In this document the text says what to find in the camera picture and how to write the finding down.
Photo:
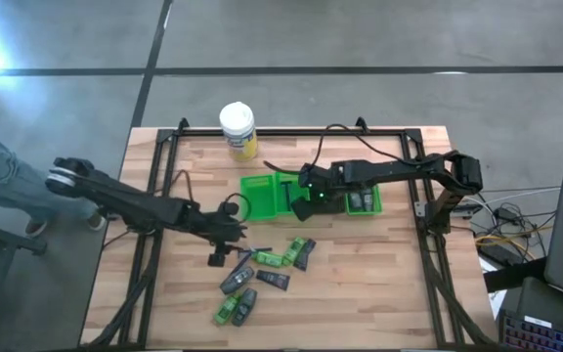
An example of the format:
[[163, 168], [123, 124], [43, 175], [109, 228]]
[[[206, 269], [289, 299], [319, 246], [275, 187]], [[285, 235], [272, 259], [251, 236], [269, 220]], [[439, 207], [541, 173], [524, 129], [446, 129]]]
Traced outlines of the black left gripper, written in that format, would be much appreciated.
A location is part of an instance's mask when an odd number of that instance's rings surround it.
[[[202, 218], [197, 221], [196, 228], [200, 235], [212, 242], [238, 242], [246, 237], [243, 232], [246, 227], [231, 214], [220, 210], [202, 213]], [[215, 244], [214, 251], [208, 256], [207, 265], [223, 267], [229, 252], [226, 244], [219, 246]]]

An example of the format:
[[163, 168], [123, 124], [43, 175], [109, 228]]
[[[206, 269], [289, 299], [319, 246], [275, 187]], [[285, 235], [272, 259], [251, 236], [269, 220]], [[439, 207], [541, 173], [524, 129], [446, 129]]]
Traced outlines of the black stand leg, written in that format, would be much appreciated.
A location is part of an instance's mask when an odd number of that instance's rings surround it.
[[26, 249], [35, 255], [42, 255], [47, 249], [47, 243], [41, 239], [21, 237], [3, 230], [0, 230], [0, 242], [15, 249]]

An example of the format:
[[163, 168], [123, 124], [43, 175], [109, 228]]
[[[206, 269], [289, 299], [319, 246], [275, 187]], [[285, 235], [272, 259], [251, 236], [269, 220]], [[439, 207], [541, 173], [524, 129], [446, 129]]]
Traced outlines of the black plastic basket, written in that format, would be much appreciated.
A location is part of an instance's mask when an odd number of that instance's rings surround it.
[[343, 197], [315, 198], [310, 200], [315, 214], [338, 214], [345, 212]]

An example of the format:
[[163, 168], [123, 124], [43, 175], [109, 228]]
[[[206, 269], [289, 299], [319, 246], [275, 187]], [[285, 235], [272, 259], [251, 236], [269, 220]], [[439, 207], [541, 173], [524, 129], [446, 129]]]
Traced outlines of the yellow white wipes canister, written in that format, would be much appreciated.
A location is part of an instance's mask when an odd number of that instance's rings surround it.
[[242, 103], [225, 105], [219, 113], [220, 125], [233, 159], [247, 161], [257, 155], [257, 134], [252, 109]]

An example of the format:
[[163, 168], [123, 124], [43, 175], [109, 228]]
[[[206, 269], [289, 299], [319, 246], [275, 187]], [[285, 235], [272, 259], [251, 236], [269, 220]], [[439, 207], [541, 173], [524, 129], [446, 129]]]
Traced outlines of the small green bottle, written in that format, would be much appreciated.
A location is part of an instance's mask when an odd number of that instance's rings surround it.
[[286, 251], [282, 256], [282, 265], [283, 266], [292, 265], [295, 262], [298, 254], [300, 253], [306, 242], [307, 241], [303, 238], [300, 237], [295, 238], [290, 243], [290, 245], [288, 246], [288, 248], [286, 249]]
[[216, 313], [213, 316], [213, 321], [215, 324], [219, 326], [225, 325], [234, 315], [235, 311], [238, 308], [239, 301], [241, 298], [240, 293], [233, 293], [227, 295], [225, 300], [217, 309]]
[[255, 250], [252, 258], [258, 264], [280, 268], [283, 266], [283, 257], [269, 251]]

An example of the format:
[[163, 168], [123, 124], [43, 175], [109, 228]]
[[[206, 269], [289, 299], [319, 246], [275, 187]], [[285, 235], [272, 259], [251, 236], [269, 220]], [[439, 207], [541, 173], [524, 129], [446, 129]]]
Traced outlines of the black power supply box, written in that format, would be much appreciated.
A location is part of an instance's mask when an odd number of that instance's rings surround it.
[[521, 286], [527, 278], [545, 281], [546, 257], [523, 259], [520, 255], [501, 246], [479, 247], [477, 252], [483, 259], [499, 264], [499, 269], [484, 274], [488, 293]]

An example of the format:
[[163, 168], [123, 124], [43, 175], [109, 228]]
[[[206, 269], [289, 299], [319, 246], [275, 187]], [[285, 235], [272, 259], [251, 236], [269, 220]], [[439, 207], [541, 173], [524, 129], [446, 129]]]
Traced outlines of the white paper sheet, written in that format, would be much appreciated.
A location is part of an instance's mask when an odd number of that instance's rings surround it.
[[506, 294], [506, 289], [498, 290], [488, 294], [494, 319], [496, 319], [498, 316], [498, 312], [502, 306]]

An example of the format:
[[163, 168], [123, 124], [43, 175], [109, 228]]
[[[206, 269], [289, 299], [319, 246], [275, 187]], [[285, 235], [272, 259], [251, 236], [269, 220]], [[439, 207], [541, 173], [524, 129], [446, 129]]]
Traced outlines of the black aluminium rig frame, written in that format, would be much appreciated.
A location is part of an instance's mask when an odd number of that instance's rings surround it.
[[[218, 129], [136, 128], [120, 179], [141, 190], [193, 196], [213, 210], [239, 189], [240, 178], [267, 174], [267, 164], [295, 169], [344, 159], [386, 161], [444, 153], [442, 127], [350, 130], [264, 128], [257, 156], [230, 158]], [[440, 186], [428, 180], [379, 187], [382, 212], [372, 216], [283, 215], [251, 222], [244, 248], [282, 253], [297, 237], [317, 244], [307, 271], [286, 267], [287, 291], [258, 280], [255, 307], [241, 327], [213, 316], [225, 300], [220, 283], [237, 265], [209, 267], [208, 242], [165, 230], [128, 234], [114, 222], [106, 234], [80, 336], [82, 352], [140, 350], [491, 349], [498, 339], [471, 235], [456, 222], [449, 236], [423, 227], [427, 202]]]

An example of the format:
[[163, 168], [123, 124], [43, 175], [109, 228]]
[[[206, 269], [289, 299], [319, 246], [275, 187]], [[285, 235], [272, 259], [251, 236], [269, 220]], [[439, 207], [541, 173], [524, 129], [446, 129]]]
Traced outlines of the green plastic basket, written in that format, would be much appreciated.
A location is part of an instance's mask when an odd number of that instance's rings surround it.
[[[352, 193], [363, 193], [364, 190], [371, 190], [373, 193], [373, 201], [374, 201], [374, 211], [372, 212], [365, 212], [364, 210], [362, 212], [352, 212], [350, 207], [349, 207], [349, 195]], [[373, 186], [370, 189], [363, 189], [360, 191], [355, 191], [355, 192], [351, 192], [345, 195], [344, 197], [344, 203], [345, 203], [345, 208], [346, 208], [346, 213], [349, 216], [372, 216], [375, 214], [379, 214], [382, 212], [382, 201], [381, 201], [381, 196], [380, 196], [380, 191], [377, 185]]]
[[248, 221], [268, 221], [277, 217], [277, 194], [272, 174], [240, 178], [242, 216]]
[[278, 215], [288, 215], [292, 214], [293, 211], [287, 212], [285, 207], [285, 198], [283, 194], [283, 189], [281, 186], [282, 181], [291, 182], [291, 199], [292, 202], [303, 197], [305, 200], [310, 199], [309, 190], [307, 188], [301, 188], [298, 184], [298, 176], [286, 173], [276, 172], [274, 175], [275, 180], [275, 192], [277, 197], [276, 212]]

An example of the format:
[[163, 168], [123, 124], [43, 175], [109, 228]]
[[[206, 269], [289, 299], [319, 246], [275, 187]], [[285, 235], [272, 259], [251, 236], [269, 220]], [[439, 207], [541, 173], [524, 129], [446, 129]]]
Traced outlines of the backlit black keyboard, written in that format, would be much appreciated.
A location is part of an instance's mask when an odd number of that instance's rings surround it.
[[538, 318], [498, 311], [499, 342], [528, 351], [563, 352], [563, 327]]

